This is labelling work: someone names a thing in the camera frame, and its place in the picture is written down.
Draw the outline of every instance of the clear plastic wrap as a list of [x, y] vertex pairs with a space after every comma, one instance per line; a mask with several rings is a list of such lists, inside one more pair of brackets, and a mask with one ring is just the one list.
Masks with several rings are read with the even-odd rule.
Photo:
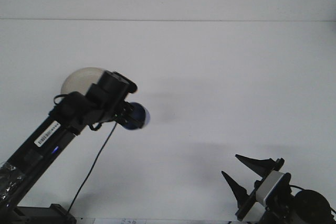
[[2, 164], [0, 168], [0, 202], [5, 201], [9, 195], [14, 193], [24, 176], [17, 167], [10, 163]]

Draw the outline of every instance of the blue led light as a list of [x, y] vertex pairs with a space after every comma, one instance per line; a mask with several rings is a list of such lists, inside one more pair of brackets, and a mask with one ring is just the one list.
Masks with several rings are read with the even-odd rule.
[[57, 152], [58, 150], [58, 146], [55, 147], [55, 149], [52, 151], [52, 154], [54, 154], [55, 152]]

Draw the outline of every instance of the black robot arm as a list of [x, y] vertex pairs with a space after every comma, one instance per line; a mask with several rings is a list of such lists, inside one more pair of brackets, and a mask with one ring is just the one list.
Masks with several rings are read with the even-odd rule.
[[291, 194], [290, 173], [279, 172], [284, 159], [236, 157], [261, 177], [261, 180], [255, 181], [254, 190], [248, 195], [244, 187], [222, 172], [237, 199], [238, 220], [243, 220], [258, 202], [266, 209], [258, 224], [336, 224], [331, 214], [333, 209], [321, 194], [304, 189], [295, 196]]
[[[135, 83], [126, 77], [117, 72], [105, 71], [86, 95], [79, 92], [65, 95], [49, 112], [49, 117], [0, 168], [1, 223], [5, 220], [10, 220], [7, 223], [21, 223], [23, 217], [20, 215], [26, 209], [18, 209], [17, 204], [87, 125], [98, 129], [104, 122], [117, 121], [128, 129], [142, 128], [145, 122], [144, 108], [138, 103], [125, 102], [128, 93], [136, 90]], [[41, 218], [41, 222], [29, 221], [32, 224], [46, 220], [49, 222], [45, 223], [63, 223], [62, 216], [56, 216], [59, 216], [57, 222], [52, 222], [56, 218]], [[68, 223], [75, 222], [73, 217], [69, 218]]]

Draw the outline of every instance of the black cable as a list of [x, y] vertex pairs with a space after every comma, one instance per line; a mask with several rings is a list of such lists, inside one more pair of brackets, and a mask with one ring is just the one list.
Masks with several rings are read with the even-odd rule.
[[67, 94], [59, 94], [59, 95], [55, 96], [55, 97], [54, 97], [54, 104], [55, 104], [55, 105], [58, 104], [58, 102], [56, 102], [56, 99], [58, 99], [58, 98], [64, 98], [64, 97], [66, 97], [66, 96], [67, 96]]
[[295, 185], [289, 185], [290, 187], [296, 188], [296, 189], [300, 189], [300, 190], [304, 190], [302, 187], [299, 186], [295, 186]]
[[68, 214], [69, 214], [69, 212], [70, 212], [70, 210], [71, 210], [73, 204], [75, 203], [75, 200], [77, 199], [77, 196], [79, 195], [79, 192], [81, 191], [81, 189], [82, 189], [82, 187], [84, 186], [85, 182], [88, 180], [88, 178], [89, 178], [89, 176], [90, 176], [90, 174], [91, 174], [91, 172], [92, 172], [92, 170], [93, 170], [93, 168], [94, 168], [94, 166], [95, 166], [95, 164], [96, 164], [96, 162], [97, 162], [97, 160], [98, 160], [98, 157], [99, 157], [100, 153], [102, 152], [102, 150], [104, 149], [104, 147], [105, 147], [105, 145], [107, 144], [108, 140], [110, 139], [110, 137], [111, 137], [111, 135], [112, 135], [114, 129], [116, 128], [116, 126], [117, 126], [117, 122], [116, 122], [115, 125], [113, 126], [113, 129], [111, 130], [111, 132], [110, 132], [110, 134], [108, 135], [108, 137], [106, 138], [106, 140], [105, 140], [103, 146], [101, 147], [100, 151], [98, 152], [98, 154], [97, 154], [97, 156], [96, 156], [96, 159], [94, 160], [94, 162], [93, 162], [93, 164], [92, 164], [92, 166], [91, 166], [91, 169], [90, 169], [88, 175], [86, 176], [86, 178], [84, 179], [83, 183], [82, 183], [81, 186], [79, 187], [79, 189], [78, 189], [78, 191], [77, 191], [75, 197], [73, 198], [73, 200], [72, 200], [72, 202], [71, 202], [71, 204], [70, 204], [70, 207], [69, 207], [69, 209], [68, 209], [68, 211], [67, 211], [65, 217], [68, 216]]

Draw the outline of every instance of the white label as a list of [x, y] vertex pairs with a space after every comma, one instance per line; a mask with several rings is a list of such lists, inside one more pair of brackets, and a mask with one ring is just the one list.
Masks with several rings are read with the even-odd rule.
[[47, 127], [47, 129], [43, 131], [43, 133], [34, 141], [34, 143], [38, 147], [41, 147], [60, 126], [61, 125], [57, 121], [53, 121], [52, 124]]

